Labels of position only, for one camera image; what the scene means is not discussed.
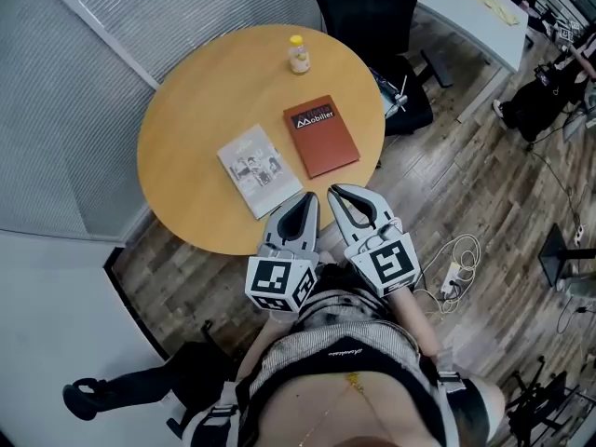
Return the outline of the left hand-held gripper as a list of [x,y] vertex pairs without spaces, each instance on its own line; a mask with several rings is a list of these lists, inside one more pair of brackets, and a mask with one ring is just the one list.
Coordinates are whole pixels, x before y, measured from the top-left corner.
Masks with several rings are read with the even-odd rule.
[[314,250],[319,226],[320,204],[315,193],[293,196],[270,214],[264,244],[249,258],[245,280],[245,294],[256,306],[300,312],[318,281],[319,254]]

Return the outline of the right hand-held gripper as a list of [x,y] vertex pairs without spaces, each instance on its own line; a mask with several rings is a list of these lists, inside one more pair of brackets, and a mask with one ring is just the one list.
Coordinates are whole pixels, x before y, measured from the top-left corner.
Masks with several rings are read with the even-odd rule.
[[373,190],[348,183],[333,184],[327,198],[349,246],[346,259],[376,295],[386,297],[411,288],[421,275],[420,264],[410,234],[403,231],[386,200]]

